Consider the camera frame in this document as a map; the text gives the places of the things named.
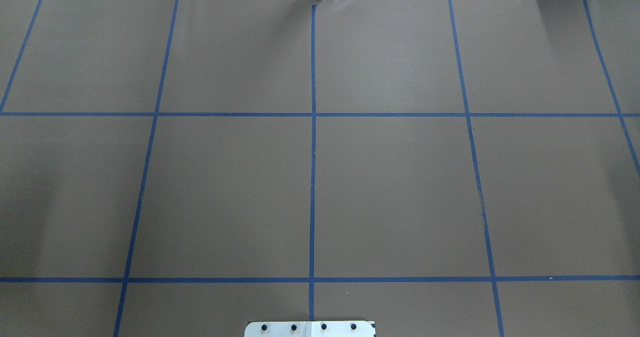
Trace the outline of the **metal mounting plate with bolts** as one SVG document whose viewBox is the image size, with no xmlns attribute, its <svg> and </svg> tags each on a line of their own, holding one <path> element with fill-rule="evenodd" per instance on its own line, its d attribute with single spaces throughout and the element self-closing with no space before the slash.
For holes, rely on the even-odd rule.
<svg viewBox="0 0 640 337">
<path fill-rule="evenodd" d="M 245 337 L 375 337 L 374 321 L 254 321 L 247 324 Z"/>
</svg>

